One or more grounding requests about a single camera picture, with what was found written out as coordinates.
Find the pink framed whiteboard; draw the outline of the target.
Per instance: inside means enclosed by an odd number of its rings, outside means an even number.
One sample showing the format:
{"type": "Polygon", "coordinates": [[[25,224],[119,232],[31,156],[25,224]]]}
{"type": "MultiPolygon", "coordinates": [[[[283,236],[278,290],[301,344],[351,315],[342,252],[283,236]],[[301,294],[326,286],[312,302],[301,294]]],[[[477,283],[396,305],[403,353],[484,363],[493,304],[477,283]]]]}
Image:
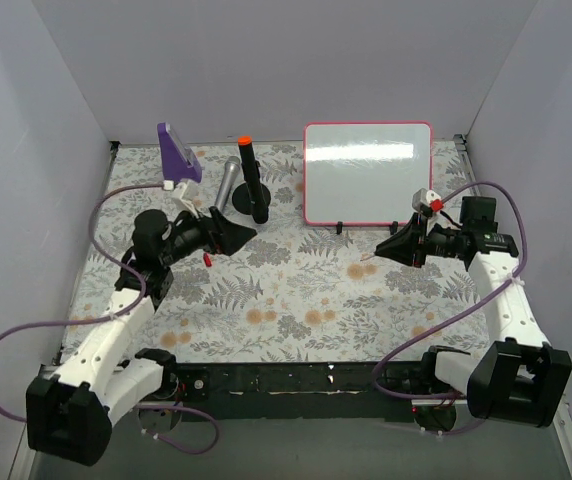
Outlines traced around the pink framed whiteboard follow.
{"type": "Polygon", "coordinates": [[[433,187],[424,121],[310,123],[303,132],[303,218],[311,226],[387,226],[433,187]]]}

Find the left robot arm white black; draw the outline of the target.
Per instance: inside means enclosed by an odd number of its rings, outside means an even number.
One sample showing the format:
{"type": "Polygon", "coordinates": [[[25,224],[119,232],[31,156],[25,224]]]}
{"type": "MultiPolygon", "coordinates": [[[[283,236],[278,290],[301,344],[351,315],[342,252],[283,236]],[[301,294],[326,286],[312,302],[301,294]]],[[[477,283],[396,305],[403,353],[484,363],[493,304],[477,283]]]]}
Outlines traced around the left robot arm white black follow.
{"type": "Polygon", "coordinates": [[[29,447],[92,466],[113,427],[141,400],[176,396],[181,388],[173,370],[176,358],[165,350],[144,349],[123,371],[115,369],[166,297],[175,263],[197,250],[231,256],[256,234],[215,207],[208,215],[183,211],[175,220],[157,209],[140,213],[103,322],[50,377],[37,377],[27,388],[29,447]]]}

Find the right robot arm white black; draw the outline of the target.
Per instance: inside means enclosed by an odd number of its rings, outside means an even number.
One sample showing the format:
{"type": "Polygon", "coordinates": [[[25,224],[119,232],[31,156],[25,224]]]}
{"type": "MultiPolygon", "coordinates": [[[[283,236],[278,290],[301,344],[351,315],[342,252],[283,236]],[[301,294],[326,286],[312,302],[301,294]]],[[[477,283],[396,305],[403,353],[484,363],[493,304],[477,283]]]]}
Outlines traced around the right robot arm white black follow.
{"type": "Polygon", "coordinates": [[[420,389],[435,398],[450,389],[463,395],[475,418],[549,426],[572,362],[537,324],[520,278],[525,252],[499,232],[495,199],[464,197],[452,228],[435,221],[443,202],[434,191],[419,190],[412,205],[411,219],[376,247],[376,256],[416,268],[429,256],[462,261],[480,297],[490,340],[481,359],[452,347],[431,347],[422,357],[420,389]]]}

